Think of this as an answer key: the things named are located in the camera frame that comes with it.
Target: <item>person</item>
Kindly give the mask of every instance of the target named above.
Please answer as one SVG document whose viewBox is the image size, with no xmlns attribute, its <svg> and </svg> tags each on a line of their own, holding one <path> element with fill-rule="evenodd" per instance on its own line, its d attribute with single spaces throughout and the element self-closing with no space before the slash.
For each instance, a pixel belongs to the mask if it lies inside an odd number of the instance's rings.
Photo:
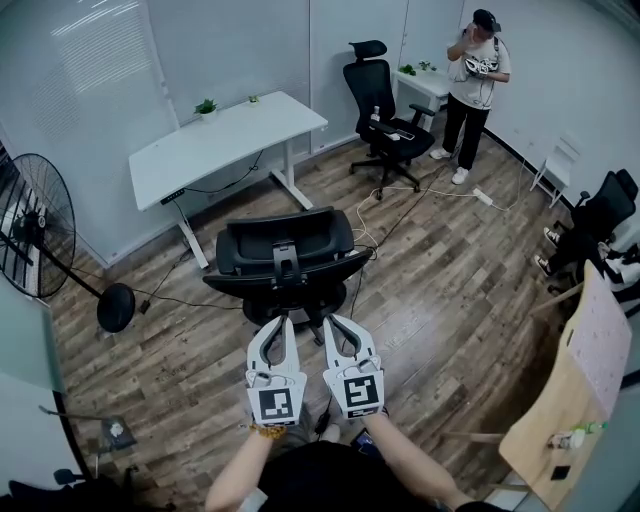
<svg viewBox="0 0 640 512">
<path fill-rule="evenodd" d="M 500 30 L 495 16 L 479 9 L 459 41 L 447 50 L 447 57 L 453 62 L 447 124 L 442 147 L 434 149 L 430 156 L 435 160 L 451 157 L 462 123 L 466 120 L 458 169 L 451 179 L 456 185 L 464 183 L 473 166 L 482 130 L 491 111 L 495 83 L 508 83 L 511 77 L 509 52 L 495 35 Z"/>
<path fill-rule="evenodd" d="M 545 227 L 545 238 L 553 245 L 555 254 L 548 260 L 535 255 L 534 261 L 547 277 L 553 276 L 562 267 L 577 262 L 578 281 L 584 279 L 584 263 L 589 260 L 602 275 L 619 300 L 629 300 L 624 290 L 640 280 L 640 247 L 632 245 L 625 252 L 611 249 L 603 241 L 598 241 L 586 230 L 574 228 L 560 235 Z"/>
<path fill-rule="evenodd" d="M 252 425 L 248 439 L 213 482 L 205 511 L 436 511 L 429 504 L 433 500 L 458 512 L 501 510 L 462 492 L 385 413 L 362 421 L 384 460 L 338 444 L 335 424 L 318 442 L 310 442 L 310 416 L 304 407 L 300 424 L 283 437 L 285 427 Z"/>
</svg>

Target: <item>bracelet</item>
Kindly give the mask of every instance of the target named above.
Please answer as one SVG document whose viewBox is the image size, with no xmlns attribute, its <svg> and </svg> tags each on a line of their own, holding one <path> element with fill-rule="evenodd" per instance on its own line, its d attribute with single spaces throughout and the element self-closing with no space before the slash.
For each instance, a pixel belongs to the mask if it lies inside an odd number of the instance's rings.
<svg viewBox="0 0 640 512">
<path fill-rule="evenodd" d="M 263 427 L 262 425 L 256 425 L 255 423 L 249 425 L 249 430 L 251 430 L 251 432 L 257 432 L 262 437 L 274 440 L 280 439 L 287 433 L 287 427 Z"/>
</svg>

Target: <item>standing desk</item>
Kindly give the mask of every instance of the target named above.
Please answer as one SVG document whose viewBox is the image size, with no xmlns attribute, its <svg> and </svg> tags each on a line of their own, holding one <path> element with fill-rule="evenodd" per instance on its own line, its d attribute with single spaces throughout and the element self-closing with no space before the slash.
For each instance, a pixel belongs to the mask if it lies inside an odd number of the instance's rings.
<svg viewBox="0 0 640 512">
<path fill-rule="evenodd" d="M 438 73 L 437 71 L 422 71 L 416 70 L 416 76 L 411 76 L 406 73 L 402 73 L 398 70 L 392 72 L 393 75 L 393 97 L 398 99 L 398 84 L 401 82 L 408 85 L 412 89 L 425 94 L 429 97 L 429 110 L 438 113 L 440 107 L 447 102 L 449 96 L 449 77 Z M 433 117 L 424 116 L 425 125 L 423 128 L 427 131 L 431 128 Z"/>
<path fill-rule="evenodd" d="M 196 120 L 129 157 L 131 181 L 145 211 L 205 176 L 258 151 L 282 144 L 284 170 L 271 175 L 305 209 L 313 205 L 295 186 L 292 139 L 322 128 L 327 120 L 283 92 L 221 110 L 211 123 Z M 173 211 L 200 267 L 209 265 L 186 218 Z"/>
</svg>

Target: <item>desk control panel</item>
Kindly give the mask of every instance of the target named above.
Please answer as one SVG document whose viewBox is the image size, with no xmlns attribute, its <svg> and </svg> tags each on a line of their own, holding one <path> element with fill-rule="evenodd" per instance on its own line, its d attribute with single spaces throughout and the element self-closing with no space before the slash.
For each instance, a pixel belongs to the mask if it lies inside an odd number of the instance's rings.
<svg viewBox="0 0 640 512">
<path fill-rule="evenodd" d="M 184 194 L 184 189 L 183 188 L 181 188 L 180 190 L 176 190 L 173 194 L 170 194 L 167 197 L 165 197 L 164 199 L 162 199 L 160 201 L 160 204 L 162 206 L 164 206 L 165 204 L 170 203 L 174 199 L 180 197 L 182 194 Z"/>
</svg>

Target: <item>floor baseboard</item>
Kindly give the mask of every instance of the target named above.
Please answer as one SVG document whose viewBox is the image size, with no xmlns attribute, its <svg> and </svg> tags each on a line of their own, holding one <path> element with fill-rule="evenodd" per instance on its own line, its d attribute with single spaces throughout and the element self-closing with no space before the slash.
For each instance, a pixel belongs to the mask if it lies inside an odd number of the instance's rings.
<svg viewBox="0 0 640 512">
<path fill-rule="evenodd" d="M 526 158 L 523 158 L 523 156 L 520 153 L 518 153 L 515 149 L 513 149 L 509 144 L 507 144 L 504 140 L 502 140 L 500 137 L 498 137 L 491 130 L 489 130 L 488 128 L 485 127 L 484 128 L 484 133 L 486 133 L 489 137 L 491 137 L 495 142 L 500 144 L 504 149 L 506 149 L 517 160 L 522 161 L 524 159 L 524 166 L 533 175 L 535 175 L 538 172 L 538 169 L 536 169 L 531 162 L 529 162 Z M 547 180 L 544 176 L 542 177 L 540 182 L 544 186 L 549 188 L 549 189 L 554 189 L 555 188 L 553 186 L 553 184 L 551 184 L 551 182 L 549 180 Z M 571 204 L 569 202 L 569 200 L 564 195 L 560 198 L 560 202 L 562 204 L 564 204 L 567 208 L 569 208 L 569 211 L 573 211 L 573 208 L 574 208 L 573 204 Z"/>
</svg>

